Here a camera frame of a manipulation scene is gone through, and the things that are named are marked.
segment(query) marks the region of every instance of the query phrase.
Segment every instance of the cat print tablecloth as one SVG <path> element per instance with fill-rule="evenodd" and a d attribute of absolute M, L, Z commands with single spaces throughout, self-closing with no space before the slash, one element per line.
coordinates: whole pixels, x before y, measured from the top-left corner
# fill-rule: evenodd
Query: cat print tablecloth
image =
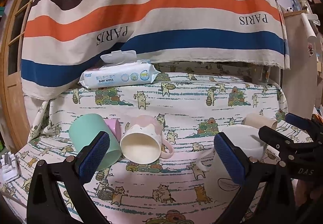
<path fill-rule="evenodd" d="M 208 173 L 195 162 L 201 152 L 212 147 L 218 132 L 257 112 L 277 119 L 277 130 L 295 142 L 310 141 L 308 135 L 283 121 L 287 104 L 281 89 L 243 80 L 250 75 L 248 68 L 177 62 L 156 67 L 162 73 L 153 84 L 75 88 L 44 102 L 31 129 L 33 139 L 17 153 L 22 176 L 2 185 L 2 190 L 26 204 L 38 160 L 53 163 L 76 156 L 68 129 L 77 117 L 98 113 L 104 118 L 117 118 L 124 132 L 132 117 L 146 114 L 163 125 L 164 137 L 174 145 L 174 156 L 147 165 L 121 157 L 84 185 L 89 196 L 113 224 L 210 224 L 227 203 L 206 193 L 203 184 Z M 203 163 L 210 165 L 212 158 L 205 158 Z M 264 161 L 278 160 L 277 152 L 268 148 Z M 64 184 L 59 183 L 59 187 L 70 214 L 78 219 Z M 245 218 L 254 212 L 262 188 L 259 186 Z M 25 220 L 25 209 L 7 201 Z"/>

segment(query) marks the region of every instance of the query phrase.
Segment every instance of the blue stripe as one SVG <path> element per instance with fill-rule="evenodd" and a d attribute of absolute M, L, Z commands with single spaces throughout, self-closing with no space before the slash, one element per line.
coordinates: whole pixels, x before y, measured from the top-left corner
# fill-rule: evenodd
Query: blue stripe
<path fill-rule="evenodd" d="M 88 61 L 78 65 L 59 66 L 35 63 L 31 60 L 21 60 L 21 77 L 25 80 L 35 82 L 38 85 L 57 87 L 68 84 L 81 76 L 86 69 L 93 67 L 100 56 L 112 51 L 120 50 L 124 43 L 116 43 L 112 48 L 102 51 Z"/>
<path fill-rule="evenodd" d="M 137 54 L 169 48 L 271 49 L 284 54 L 284 41 L 269 31 L 239 33 L 220 29 L 168 30 L 138 35 L 125 43 L 122 51 Z"/>
<path fill-rule="evenodd" d="M 126 43 L 116 43 L 88 61 L 70 66 L 46 65 L 21 60 L 21 77 L 38 85 L 57 87 L 80 77 L 103 54 L 116 50 L 135 50 L 137 54 L 172 48 L 271 49 L 284 53 L 284 41 L 274 33 L 259 31 L 238 33 L 218 29 L 169 30 L 135 36 Z"/>

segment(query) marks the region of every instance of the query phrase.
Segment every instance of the metal screw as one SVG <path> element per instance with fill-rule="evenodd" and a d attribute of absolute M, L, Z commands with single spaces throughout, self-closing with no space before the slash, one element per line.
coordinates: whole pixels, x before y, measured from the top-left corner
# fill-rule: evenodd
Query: metal screw
<path fill-rule="evenodd" d="M 285 167 L 286 166 L 286 163 L 284 162 L 284 161 L 279 161 L 279 163 L 278 163 L 281 167 Z"/>
<path fill-rule="evenodd" d="M 249 161 L 251 163 L 256 163 L 256 162 L 258 162 L 258 159 L 256 159 L 255 157 L 251 156 L 251 157 L 249 157 Z"/>
<path fill-rule="evenodd" d="M 67 162 L 72 162 L 73 160 L 74 160 L 74 156 L 68 156 L 67 158 L 66 158 L 66 161 Z"/>
<path fill-rule="evenodd" d="M 45 162 L 45 161 L 42 159 L 42 160 L 40 160 L 40 161 L 38 161 L 38 162 L 37 162 L 37 165 L 38 165 L 38 166 L 42 166 L 42 165 L 44 164 L 44 162 Z"/>

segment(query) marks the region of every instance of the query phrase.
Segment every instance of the pink cup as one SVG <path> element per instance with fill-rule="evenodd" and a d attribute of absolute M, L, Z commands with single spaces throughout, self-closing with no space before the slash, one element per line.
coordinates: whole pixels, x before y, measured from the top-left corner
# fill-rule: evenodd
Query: pink cup
<path fill-rule="evenodd" d="M 120 142 L 121 140 L 121 127 L 120 122 L 116 118 L 105 118 L 104 122 L 110 128 L 111 132 L 116 137 L 117 141 Z"/>
<path fill-rule="evenodd" d="M 156 118 L 148 115 L 133 118 L 120 141 L 122 153 L 138 164 L 150 164 L 159 157 L 168 159 L 174 155 L 174 147 L 162 135 L 163 126 Z M 162 151 L 162 144 L 169 153 Z"/>

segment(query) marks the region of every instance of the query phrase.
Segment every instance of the beige cup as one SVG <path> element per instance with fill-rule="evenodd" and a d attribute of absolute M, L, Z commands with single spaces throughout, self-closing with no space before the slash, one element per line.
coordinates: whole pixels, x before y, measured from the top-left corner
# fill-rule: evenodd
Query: beige cup
<path fill-rule="evenodd" d="M 243 120 L 243 124 L 246 126 L 253 126 L 257 129 L 260 129 L 262 126 L 268 126 L 273 130 L 276 130 L 277 128 L 277 120 L 267 118 L 257 113 L 249 113 Z"/>
<path fill-rule="evenodd" d="M 169 153 L 162 151 L 162 144 Z M 150 164 L 159 157 L 168 159 L 174 155 L 174 147 L 163 138 L 163 127 L 156 118 L 141 115 L 133 118 L 123 134 L 120 147 L 123 155 L 138 164 Z"/>

